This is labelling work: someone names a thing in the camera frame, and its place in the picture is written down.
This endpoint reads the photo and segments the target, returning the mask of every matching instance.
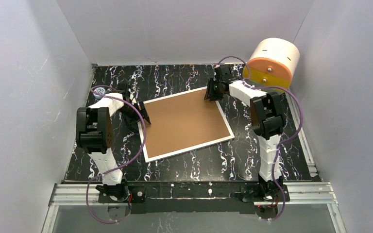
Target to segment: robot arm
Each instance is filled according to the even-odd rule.
[[[108,96],[132,103],[140,111],[143,118],[151,123],[143,102],[138,103],[136,101],[128,91],[127,85],[123,86],[123,90],[119,92],[106,94],[101,100],[89,107],[79,108],[76,119],[76,143],[78,147],[83,148],[88,153],[100,173],[118,167],[111,149],[113,142],[111,116],[116,111],[122,112],[124,121],[130,128],[134,123],[140,121],[132,108],[124,106],[122,101],[110,99]],[[120,184],[122,176],[120,169],[115,170],[103,175],[102,183],[106,185]]]
[[[227,94],[239,99],[251,108],[252,128],[261,150],[260,187],[255,196],[275,196],[279,189],[272,181],[272,165],[277,153],[284,126],[283,109],[279,94],[247,88],[241,80],[234,78],[229,67],[216,66],[215,77],[209,79],[204,99],[221,100]],[[282,186],[279,161],[276,161],[274,176]]]

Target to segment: cork board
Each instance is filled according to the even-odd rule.
[[[204,100],[205,92],[203,87],[144,102],[152,123],[146,124],[147,163],[234,138],[220,103]],[[140,122],[138,128],[143,141]]]

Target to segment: grey wall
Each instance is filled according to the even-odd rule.
[[[55,0],[0,0],[0,232],[41,231],[90,76]]]
[[[293,41],[313,0],[57,0],[91,63],[249,59],[268,37]]]
[[[318,170],[348,232],[373,232],[373,1],[316,0],[291,86]]]

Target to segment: white board border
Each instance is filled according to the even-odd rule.
[[[164,96],[164,97],[159,97],[159,98],[152,99],[152,100],[147,100],[144,103],[150,103],[150,102],[154,102],[154,101],[157,101],[157,100],[163,100],[163,99],[167,99],[167,98],[171,98],[171,97],[175,97],[175,96],[179,96],[179,95],[183,95],[183,94],[188,94],[188,93],[191,93],[191,92],[194,92],[194,91],[199,91],[199,90],[204,90],[204,89],[206,89],[206,87],[201,87],[201,88],[197,88],[197,89],[193,89],[193,90],[189,90],[189,91],[184,91],[184,92],[169,95],[169,96]],[[177,154],[182,154],[182,153],[185,153],[185,152],[188,152],[188,151],[191,151],[191,150],[200,149],[200,148],[203,148],[203,147],[211,146],[211,145],[221,143],[221,142],[225,142],[225,141],[228,141],[228,140],[231,140],[231,139],[235,138],[234,133],[231,130],[231,126],[229,125],[228,120],[226,119],[226,116],[224,114],[224,111],[221,108],[220,103],[218,101],[216,101],[216,103],[217,103],[217,106],[218,106],[218,110],[221,113],[222,119],[224,120],[224,123],[225,123],[225,125],[228,129],[229,136],[223,137],[223,138],[220,138],[220,139],[217,139],[217,140],[205,142],[205,143],[193,146],[193,147],[184,148],[182,150],[176,150],[176,151],[169,152],[169,153],[166,153],[166,154],[161,154],[161,155],[155,156],[153,158],[148,157],[148,152],[147,152],[146,144],[145,144],[144,148],[143,148],[145,162],[150,163],[150,162],[153,162],[153,161],[156,161],[156,160],[165,159],[165,158],[177,155]],[[142,131],[141,122],[138,122],[138,129],[139,129],[139,135],[141,137],[141,142],[143,142],[144,141],[144,133]]]

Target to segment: table surface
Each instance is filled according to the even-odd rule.
[[[230,65],[234,75],[241,76],[242,65]],[[156,65],[96,67],[92,86],[128,82],[132,92],[146,101],[162,96],[204,87],[214,76],[213,65]],[[90,93],[86,102],[96,102]],[[295,123],[285,95],[281,95],[286,124],[281,140],[291,136]],[[250,108],[241,101],[225,95],[220,105],[231,125],[235,139],[193,150],[170,158],[146,163],[143,154],[123,169],[129,182],[211,182],[257,181],[260,167],[260,151],[257,136],[252,131]],[[114,133],[112,146],[118,165],[129,161],[141,144],[139,132],[128,129],[121,113],[111,117]],[[280,149],[280,165],[287,181],[310,181],[308,166],[300,140],[296,138]],[[98,175],[95,163],[76,144],[65,174],[64,182],[86,182]]]

